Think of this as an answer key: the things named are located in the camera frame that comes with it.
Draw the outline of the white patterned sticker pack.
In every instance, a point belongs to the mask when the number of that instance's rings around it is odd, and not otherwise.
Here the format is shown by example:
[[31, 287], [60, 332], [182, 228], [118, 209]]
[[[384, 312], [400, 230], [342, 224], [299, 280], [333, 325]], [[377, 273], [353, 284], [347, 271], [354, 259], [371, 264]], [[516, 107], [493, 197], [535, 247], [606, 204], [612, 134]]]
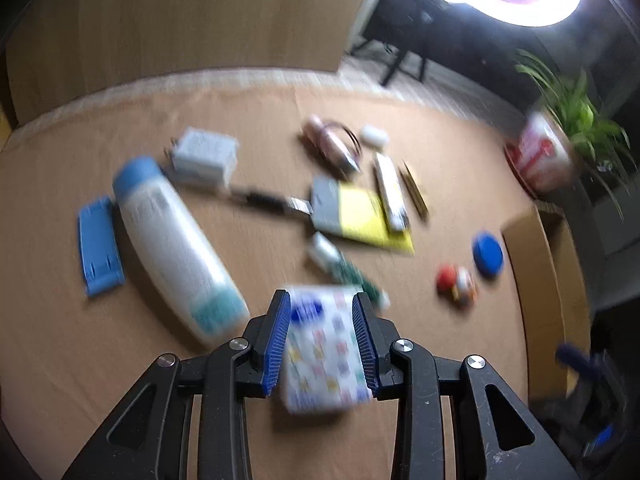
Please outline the white patterned sticker pack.
[[357, 342], [352, 303], [357, 286], [288, 285], [291, 322], [280, 395], [293, 415], [344, 412], [373, 400]]

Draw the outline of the red clown figurine toy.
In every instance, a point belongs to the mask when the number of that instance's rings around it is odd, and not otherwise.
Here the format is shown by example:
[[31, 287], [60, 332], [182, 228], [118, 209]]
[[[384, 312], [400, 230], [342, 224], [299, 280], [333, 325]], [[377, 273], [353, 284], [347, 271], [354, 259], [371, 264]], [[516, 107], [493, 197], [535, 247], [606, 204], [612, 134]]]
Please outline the red clown figurine toy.
[[446, 264], [438, 269], [436, 289], [440, 296], [445, 296], [460, 307], [474, 304], [477, 297], [477, 286], [472, 274], [464, 266], [455, 264]]

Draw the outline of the yellow black card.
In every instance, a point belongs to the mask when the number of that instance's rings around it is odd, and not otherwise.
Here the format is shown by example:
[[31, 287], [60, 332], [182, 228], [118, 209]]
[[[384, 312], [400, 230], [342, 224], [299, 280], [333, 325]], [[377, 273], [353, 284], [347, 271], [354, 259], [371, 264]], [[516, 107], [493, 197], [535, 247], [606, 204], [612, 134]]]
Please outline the yellow black card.
[[414, 254], [410, 231], [390, 232], [381, 199], [374, 191], [340, 182], [337, 205], [342, 237], [395, 252]]

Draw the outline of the cardboard box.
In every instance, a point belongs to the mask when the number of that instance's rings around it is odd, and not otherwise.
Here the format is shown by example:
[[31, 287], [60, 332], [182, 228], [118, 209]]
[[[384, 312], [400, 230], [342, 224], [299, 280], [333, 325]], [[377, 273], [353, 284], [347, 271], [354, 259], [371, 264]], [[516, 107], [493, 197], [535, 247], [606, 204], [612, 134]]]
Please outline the cardboard box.
[[521, 305], [528, 398], [564, 398], [577, 374], [556, 362], [556, 349], [590, 349], [590, 305], [572, 231], [562, 209], [535, 202], [501, 233]]

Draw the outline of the green white glue stick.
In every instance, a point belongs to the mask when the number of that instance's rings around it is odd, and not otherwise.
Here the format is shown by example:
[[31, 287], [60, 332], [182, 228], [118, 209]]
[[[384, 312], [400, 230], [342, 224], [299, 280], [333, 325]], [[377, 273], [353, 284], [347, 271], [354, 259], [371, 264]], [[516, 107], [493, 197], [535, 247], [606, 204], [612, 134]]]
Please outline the green white glue stick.
[[359, 286], [371, 304], [384, 310], [390, 306], [388, 293], [367, 278], [322, 233], [315, 232], [307, 244], [310, 260], [338, 284]]

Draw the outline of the white bottle blue cap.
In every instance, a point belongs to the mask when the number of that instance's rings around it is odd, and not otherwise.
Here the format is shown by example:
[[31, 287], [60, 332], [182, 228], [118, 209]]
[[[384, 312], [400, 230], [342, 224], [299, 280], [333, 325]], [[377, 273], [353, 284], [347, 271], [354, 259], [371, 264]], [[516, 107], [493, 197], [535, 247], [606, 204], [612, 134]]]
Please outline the white bottle blue cap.
[[231, 337], [250, 310], [156, 160], [131, 159], [113, 190], [130, 243], [175, 316], [207, 347]]

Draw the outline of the grey card sleeve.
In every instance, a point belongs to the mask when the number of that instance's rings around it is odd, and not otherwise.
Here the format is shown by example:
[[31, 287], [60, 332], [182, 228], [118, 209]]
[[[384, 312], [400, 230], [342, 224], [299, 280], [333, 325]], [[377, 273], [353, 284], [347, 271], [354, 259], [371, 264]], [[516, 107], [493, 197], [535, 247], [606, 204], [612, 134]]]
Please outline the grey card sleeve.
[[317, 231], [340, 235], [340, 186], [337, 180], [314, 177], [311, 185], [311, 223]]

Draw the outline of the blue round lid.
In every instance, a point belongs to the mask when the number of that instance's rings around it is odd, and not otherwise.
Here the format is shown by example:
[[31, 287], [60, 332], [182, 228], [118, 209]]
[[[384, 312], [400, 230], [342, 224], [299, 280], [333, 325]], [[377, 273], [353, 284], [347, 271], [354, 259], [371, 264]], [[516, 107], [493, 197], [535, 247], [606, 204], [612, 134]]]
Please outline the blue round lid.
[[485, 278], [496, 278], [502, 271], [504, 255], [498, 240], [489, 232], [474, 237], [472, 254], [475, 265]]

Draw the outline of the black pen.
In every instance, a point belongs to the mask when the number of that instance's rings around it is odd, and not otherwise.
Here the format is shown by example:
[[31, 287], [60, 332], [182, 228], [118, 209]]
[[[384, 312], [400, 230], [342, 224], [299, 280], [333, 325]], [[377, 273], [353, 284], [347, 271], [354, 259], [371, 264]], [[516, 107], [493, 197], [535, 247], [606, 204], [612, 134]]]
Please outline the black pen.
[[175, 169], [166, 167], [163, 173], [168, 180], [176, 185], [192, 188], [192, 190], [216, 196], [222, 200], [230, 200], [245, 207], [256, 208], [280, 214], [280, 216], [304, 216], [311, 217], [314, 213], [309, 200], [291, 196], [273, 195], [264, 191], [256, 191], [252, 188], [239, 188], [238, 186], [215, 183], [200, 177], [180, 174]]

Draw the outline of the blue plastic comb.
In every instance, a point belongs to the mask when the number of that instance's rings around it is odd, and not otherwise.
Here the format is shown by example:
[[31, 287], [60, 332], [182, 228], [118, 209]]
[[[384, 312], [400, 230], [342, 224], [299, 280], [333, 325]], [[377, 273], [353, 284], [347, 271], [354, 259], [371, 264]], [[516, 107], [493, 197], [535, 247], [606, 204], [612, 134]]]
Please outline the blue plastic comb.
[[83, 206], [78, 214], [79, 257], [92, 298], [125, 283], [113, 223], [114, 204], [108, 196]]

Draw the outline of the white eraser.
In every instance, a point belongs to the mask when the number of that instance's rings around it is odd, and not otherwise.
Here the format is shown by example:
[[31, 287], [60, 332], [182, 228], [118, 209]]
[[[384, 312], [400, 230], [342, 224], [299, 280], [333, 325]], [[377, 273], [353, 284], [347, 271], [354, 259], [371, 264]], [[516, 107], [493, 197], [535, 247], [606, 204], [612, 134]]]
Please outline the white eraser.
[[362, 126], [359, 139], [362, 144], [378, 152], [384, 151], [390, 143], [390, 135], [385, 129], [370, 124]]

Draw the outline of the red white plant pot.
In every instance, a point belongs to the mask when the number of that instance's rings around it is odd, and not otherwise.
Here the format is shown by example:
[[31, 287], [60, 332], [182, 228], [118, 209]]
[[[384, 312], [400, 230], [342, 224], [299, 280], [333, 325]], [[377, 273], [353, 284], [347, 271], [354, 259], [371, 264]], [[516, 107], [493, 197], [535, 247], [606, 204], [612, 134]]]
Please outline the red white plant pot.
[[529, 114], [518, 140], [506, 142], [503, 151], [514, 176], [530, 196], [565, 188], [578, 177], [579, 157], [548, 110]]

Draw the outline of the green potted plant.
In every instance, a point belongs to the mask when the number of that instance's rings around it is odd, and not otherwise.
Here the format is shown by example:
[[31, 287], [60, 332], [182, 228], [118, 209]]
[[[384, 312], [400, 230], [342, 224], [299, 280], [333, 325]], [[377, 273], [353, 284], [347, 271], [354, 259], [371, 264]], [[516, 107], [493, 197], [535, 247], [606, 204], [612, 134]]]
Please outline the green potted plant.
[[618, 215], [623, 217], [622, 206], [610, 183], [614, 181], [628, 190], [629, 171], [638, 168], [626, 130], [594, 106], [584, 70], [576, 77], [559, 74], [523, 49], [515, 51], [515, 58], [514, 70], [529, 76], [540, 93], [541, 111], [560, 127], [582, 162], [582, 171], [599, 182]]

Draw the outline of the black tripod stand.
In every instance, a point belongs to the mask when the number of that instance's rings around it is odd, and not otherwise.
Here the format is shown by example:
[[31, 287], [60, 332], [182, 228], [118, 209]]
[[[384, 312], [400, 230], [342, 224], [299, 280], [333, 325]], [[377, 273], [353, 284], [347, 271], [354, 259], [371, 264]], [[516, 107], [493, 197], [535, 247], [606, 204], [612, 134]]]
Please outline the black tripod stand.
[[388, 42], [364, 37], [356, 41], [348, 49], [347, 53], [352, 58], [365, 58], [366, 60], [382, 63], [385, 66], [385, 70], [378, 83], [383, 88], [387, 88], [397, 75], [406, 72], [402, 69], [402, 66], [412, 55], [412, 52], [406, 48], [396, 47]]

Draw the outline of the wooden headboard panel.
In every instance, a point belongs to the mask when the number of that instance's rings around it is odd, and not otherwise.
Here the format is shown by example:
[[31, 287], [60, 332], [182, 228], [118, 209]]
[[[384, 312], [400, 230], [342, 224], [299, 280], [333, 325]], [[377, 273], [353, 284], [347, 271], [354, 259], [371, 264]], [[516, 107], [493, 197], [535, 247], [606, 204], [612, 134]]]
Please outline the wooden headboard panel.
[[116, 84], [221, 67], [333, 72], [362, 0], [35, 0], [6, 45], [19, 122]]

